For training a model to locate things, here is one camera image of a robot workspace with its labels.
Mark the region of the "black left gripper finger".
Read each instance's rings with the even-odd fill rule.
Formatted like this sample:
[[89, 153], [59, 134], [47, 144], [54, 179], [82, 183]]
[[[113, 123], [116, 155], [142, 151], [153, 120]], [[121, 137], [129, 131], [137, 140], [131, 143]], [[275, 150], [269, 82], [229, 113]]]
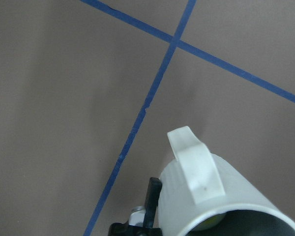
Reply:
[[149, 179], [147, 194], [145, 199], [145, 216], [143, 221], [144, 228], [152, 228], [155, 214], [158, 207], [158, 200], [162, 189], [162, 182], [156, 177]]

